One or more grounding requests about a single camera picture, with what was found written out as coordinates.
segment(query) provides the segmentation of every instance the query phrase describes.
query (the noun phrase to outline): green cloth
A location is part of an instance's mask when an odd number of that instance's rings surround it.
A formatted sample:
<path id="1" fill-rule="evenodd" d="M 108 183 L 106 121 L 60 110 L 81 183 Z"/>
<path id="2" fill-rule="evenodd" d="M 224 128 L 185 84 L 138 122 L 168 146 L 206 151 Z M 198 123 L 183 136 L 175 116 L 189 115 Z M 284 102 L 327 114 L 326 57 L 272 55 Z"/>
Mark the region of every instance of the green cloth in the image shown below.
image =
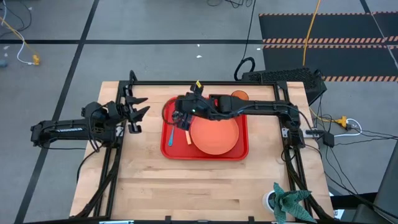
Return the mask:
<path id="1" fill-rule="evenodd" d="M 270 205 L 274 207 L 274 215 L 278 224 L 286 222 L 286 212 L 293 215 L 294 217 L 316 223 L 311 215 L 304 209 L 299 201 L 310 196 L 311 191 L 308 190 L 293 190 L 290 192 L 284 192 L 279 187 L 278 183 L 274 183 L 275 199 L 269 201 Z"/>

